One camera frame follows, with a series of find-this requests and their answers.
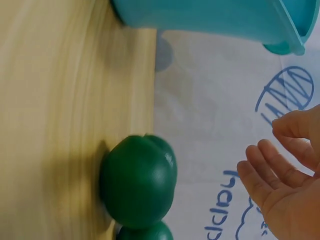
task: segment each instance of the plastic bucket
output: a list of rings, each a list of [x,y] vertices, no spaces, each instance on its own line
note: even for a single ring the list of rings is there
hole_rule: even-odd
[[[305,53],[320,0],[112,0],[134,28],[186,30],[244,38],[278,55]]]

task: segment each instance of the wood grain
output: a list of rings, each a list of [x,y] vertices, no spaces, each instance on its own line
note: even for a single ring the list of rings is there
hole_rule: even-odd
[[[0,239],[111,240],[98,168],[153,129],[156,32],[107,0],[0,5]]]

